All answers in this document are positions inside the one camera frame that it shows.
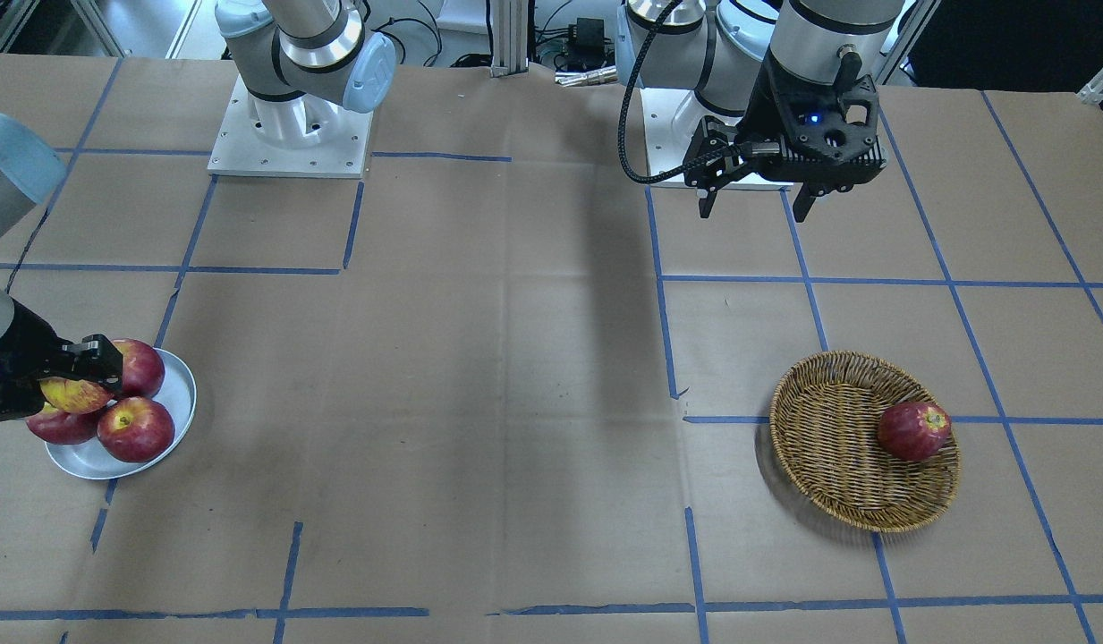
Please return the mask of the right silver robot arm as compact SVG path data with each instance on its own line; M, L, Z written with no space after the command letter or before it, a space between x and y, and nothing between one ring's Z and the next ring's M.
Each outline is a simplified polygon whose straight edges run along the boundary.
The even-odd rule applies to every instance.
M219 1L216 24L239 84L210 172L346 178L361 172L370 116L390 89L390 37L343 1ZM30 128L0 112L0 238L53 194L67 167ZM86 385L96 411L124 390L124 355L104 335L65 341L0 288L0 421L49 400L49 380Z

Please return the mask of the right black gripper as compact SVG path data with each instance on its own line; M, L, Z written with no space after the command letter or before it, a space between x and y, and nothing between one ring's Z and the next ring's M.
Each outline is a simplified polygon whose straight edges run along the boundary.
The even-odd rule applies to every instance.
M69 342L14 299L0 299L0 421L41 411L43 377L92 382L124 390L124 355L105 335Z

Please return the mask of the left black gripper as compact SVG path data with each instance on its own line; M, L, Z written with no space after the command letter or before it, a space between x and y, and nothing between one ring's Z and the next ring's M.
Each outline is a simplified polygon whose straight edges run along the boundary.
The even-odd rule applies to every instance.
M702 119L683 159L683 183L700 191L702 219L710 218L719 189L751 174L802 185L793 198L800 224L822 196L884 171L877 86L861 55L833 57L837 68L811 80L768 54L739 124Z

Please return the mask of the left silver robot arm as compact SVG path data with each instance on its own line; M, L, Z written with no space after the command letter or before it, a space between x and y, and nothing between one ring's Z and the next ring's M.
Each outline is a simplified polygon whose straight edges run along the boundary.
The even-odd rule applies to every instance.
M743 178L796 184L793 219L814 201L845 194L887 167L879 142L871 57L902 15L902 1L624 1L615 69L624 86L615 149L639 184L682 178L702 217ZM674 167L641 174L627 152L632 93L690 92L704 115Z

